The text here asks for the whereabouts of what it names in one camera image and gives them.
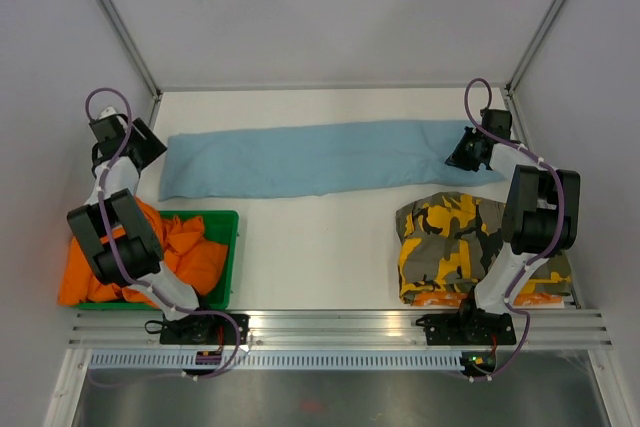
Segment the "orange patterned folded trousers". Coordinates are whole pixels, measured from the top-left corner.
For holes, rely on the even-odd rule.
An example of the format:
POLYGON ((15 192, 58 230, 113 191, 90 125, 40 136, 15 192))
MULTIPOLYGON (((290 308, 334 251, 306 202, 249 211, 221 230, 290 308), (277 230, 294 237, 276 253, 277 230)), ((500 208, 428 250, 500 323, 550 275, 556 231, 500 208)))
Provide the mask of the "orange patterned folded trousers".
MULTIPOLYGON (((415 307, 458 308, 467 297, 467 294, 457 292, 422 292, 416 295, 411 305, 415 307)), ((563 308, 564 300, 559 295, 527 293, 519 294, 513 302, 513 306, 516 308, 563 308)))

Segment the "camouflage folded trousers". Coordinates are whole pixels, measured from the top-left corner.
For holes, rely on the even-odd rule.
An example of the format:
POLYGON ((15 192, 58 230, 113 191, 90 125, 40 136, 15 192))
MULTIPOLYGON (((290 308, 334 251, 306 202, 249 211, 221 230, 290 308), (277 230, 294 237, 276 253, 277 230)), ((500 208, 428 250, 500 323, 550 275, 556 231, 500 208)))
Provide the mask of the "camouflage folded trousers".
POLYGON ((397 210, 399 299, 412 306, 422 292, 469 295, 503 247, 504 209, 495 200, 438 192, 397 210))

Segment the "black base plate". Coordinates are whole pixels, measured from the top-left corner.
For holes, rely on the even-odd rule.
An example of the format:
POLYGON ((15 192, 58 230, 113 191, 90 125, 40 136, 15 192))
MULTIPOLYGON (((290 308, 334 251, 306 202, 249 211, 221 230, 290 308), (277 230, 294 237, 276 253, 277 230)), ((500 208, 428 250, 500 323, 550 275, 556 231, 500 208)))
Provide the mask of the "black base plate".
POLYGON ((188 315, 177 321, 149 320, 145 331, 159 335, 162 345, 234 345, 246 343, 250 316, 228 314, 236 327, 226 317, 220 315, 188 315))
POLYGON ((509 314, 427 314, 416 321, 429 346, 512 346, 517 343, 509 314))

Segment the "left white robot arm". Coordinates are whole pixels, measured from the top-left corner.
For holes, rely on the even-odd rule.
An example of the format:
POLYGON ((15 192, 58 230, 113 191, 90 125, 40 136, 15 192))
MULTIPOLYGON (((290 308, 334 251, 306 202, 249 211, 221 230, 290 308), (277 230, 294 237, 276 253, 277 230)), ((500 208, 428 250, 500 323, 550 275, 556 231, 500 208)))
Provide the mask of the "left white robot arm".
POLYGON ((108 107, 89 121, 93 190, 67 222, 91 272, 105 285, 130 288, 151 301, 169 322, 197 344, 217 333, 216 317, 201 309, 196 290, 169 269, 163 248, 135 193, 141 173, 166 146, 140 119, 108 107))

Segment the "aluminium mounting rail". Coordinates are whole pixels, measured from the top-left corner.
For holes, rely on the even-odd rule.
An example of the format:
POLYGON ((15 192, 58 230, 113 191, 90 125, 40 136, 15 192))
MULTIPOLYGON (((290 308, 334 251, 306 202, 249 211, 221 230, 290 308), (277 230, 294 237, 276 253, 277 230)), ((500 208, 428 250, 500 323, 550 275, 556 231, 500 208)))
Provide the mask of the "aluminium mounting rail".
MULTIPOLYGON (((248 342, 265 350, 420 350, 427 349, 415 325, 418 310, 254 310, 248 342)), ((77 311, 68 344, 84 348, 152 348, 159 337, 144 324, 158 311, 77 311)), ((589 309, 535 310, 524 347, 529 350, 610 349, 612 341, 600 312, 589 309)))

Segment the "light blue trousers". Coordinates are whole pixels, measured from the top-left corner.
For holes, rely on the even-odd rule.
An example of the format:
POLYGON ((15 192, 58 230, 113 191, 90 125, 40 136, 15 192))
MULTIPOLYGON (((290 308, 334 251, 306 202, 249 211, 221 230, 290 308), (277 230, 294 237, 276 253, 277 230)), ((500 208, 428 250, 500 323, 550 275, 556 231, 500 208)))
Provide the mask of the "light blue trousers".
POLYGON ((446 165, 464 121, 388 120, 179 134, 168 140, 159 198, 296 198, 417 184, 502 181, 446 165))

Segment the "green plastic bin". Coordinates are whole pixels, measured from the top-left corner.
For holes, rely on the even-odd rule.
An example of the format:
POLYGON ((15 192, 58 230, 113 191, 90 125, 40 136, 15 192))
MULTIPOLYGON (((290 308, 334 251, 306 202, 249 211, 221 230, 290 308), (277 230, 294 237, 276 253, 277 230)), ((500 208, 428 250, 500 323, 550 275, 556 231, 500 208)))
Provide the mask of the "green plastic bin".
MULTIPOLYGON (((169 269, 192 285, 215 310, 229 305, 238 237, 239 215, 235 211, 157 211, 143 205, 164 251, 169 269)), ((144 311, 155 306, 130 288, 103 285, 91 273, 76 241, 69 246, 68 260, 58 303, 82 310, 144 311)))

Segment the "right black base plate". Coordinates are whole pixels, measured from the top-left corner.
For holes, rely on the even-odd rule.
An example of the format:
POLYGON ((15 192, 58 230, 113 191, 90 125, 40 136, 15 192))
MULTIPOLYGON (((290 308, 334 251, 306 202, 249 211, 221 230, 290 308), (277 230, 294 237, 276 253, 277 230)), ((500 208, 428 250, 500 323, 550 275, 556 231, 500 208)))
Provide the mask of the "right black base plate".
POLYGON ((429 346, 512 346, 517 343, 509 314, 427 314, 416 321, 429 346))

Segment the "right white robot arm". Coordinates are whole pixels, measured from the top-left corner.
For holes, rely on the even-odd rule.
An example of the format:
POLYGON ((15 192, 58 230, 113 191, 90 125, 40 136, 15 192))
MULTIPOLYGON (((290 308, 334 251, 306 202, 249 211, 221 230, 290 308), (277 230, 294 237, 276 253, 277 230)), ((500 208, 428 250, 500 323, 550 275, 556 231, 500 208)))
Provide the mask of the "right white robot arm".
POLYGON ((510 182, 501 222, 503 247, 474 288, 476 308, 456 317, 457 334, 480 342, 492 330, 488 314, 505 314, 526 282, 546 261, 575 242, 581 176, 557 169, 511 139, 512 117, 485 108, 481 123, 467 127, 446 164, 477 172, 482 166, 510 182))

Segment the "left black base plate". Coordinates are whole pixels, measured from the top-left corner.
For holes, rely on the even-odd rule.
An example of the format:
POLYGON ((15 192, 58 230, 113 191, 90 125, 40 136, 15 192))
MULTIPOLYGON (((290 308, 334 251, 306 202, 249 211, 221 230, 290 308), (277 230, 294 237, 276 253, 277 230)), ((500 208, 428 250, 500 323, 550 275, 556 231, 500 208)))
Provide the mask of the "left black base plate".
POLYGON ((149 320, 145 331, 159 335, 162 345, 234 345, 246 343, 250 316, 228 314, 236 327, 226 317, 220 315, 188 315, 177 321, 149 320))

